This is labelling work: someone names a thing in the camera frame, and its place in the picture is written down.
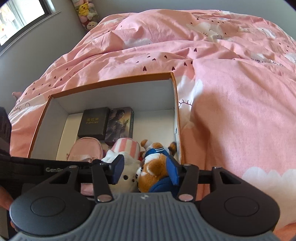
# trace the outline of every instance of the window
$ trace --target window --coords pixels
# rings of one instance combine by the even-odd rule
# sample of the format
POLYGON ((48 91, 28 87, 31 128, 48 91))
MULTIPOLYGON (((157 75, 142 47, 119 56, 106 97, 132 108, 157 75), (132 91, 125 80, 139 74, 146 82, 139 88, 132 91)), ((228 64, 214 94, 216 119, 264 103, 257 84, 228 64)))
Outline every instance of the window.
POLYGON ((0 52, 50 15, 45 0, 9 0, 0 8, 0 52))

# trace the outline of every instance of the gray wall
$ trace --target gray wall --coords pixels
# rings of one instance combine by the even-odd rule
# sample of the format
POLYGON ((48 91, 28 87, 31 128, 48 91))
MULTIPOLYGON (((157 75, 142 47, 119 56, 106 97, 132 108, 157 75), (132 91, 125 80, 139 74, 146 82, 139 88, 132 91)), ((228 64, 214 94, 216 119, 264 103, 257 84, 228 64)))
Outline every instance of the gray wall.
MULTIPOLYGON (((9 112, 13 91, 24 91, 84 36, 70 0, 52 0, 61 13, 46 20, 0 56, 0 106, 9 112)), ((100 17, 148 9, 220 9, 263 17, 296 38, 296 11, 284 0, 93 0, 100 17)))
POLYGON ((219 9, 259 16, 296 38, 296 11, 284 0, 93 0, 101 17, 148 9, 219 9))
POLYGON ((52 0, 60 13, 39 24, 0 56, 0 106, 15 105, 14 91, 24 91, 85 35, 70 0, 52 0))

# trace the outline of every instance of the bed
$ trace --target bed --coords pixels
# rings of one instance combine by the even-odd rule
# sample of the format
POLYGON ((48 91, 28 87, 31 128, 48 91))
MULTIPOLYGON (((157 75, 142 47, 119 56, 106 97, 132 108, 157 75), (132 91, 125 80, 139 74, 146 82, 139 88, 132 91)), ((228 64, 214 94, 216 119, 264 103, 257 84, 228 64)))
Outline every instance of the bed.
MULTIPOLYGON (((11 155, 28 155, 51 94, 159 72, 173 72, 177 81, 185 161, 200 169, 223 166, 273 197, 281 209, 275 233, 291 239, 296 42, 259 17, 162 9, 104 18, 17 100, 9 114, 11 155)), ((207 193, 199 188, 199 197, 207 193)))

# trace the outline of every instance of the white logo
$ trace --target white logo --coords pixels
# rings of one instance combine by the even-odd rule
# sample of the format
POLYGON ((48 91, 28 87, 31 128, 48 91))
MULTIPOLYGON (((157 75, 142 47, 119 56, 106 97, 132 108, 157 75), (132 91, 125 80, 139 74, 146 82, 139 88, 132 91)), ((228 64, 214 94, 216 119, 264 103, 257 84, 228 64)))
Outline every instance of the white logo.
POLYGON ((143 200, 146 200, 147 198, 149 198, 149 196, 148 196, 147 194, 144 194, 144 195, 141 196, 141 198, 142 198, 143 200))
POLYGON ((60 171, 62 171, 63 169, 61 169, 61 168, 49 168, 49 167, 47 167, 46 169, 45 169, 45 171, 46 172, 60 172, 60 171))

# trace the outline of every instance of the gray plastic housing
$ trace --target gray plastic housing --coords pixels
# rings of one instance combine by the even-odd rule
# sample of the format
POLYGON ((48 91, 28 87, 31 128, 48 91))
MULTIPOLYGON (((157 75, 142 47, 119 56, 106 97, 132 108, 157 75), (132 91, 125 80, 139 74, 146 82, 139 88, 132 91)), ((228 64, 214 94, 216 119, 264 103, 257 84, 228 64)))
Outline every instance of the gray plastic housing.
POLYGON ((55 237, 32 237, 20 232, 11 239, 78 240, 279 241, 272 232, 253 237, 225 234, 204 221, 193 203, 177 201, 170 192, 121 194, 112 202, 97 204, 89 218, 68 233, 55 237))

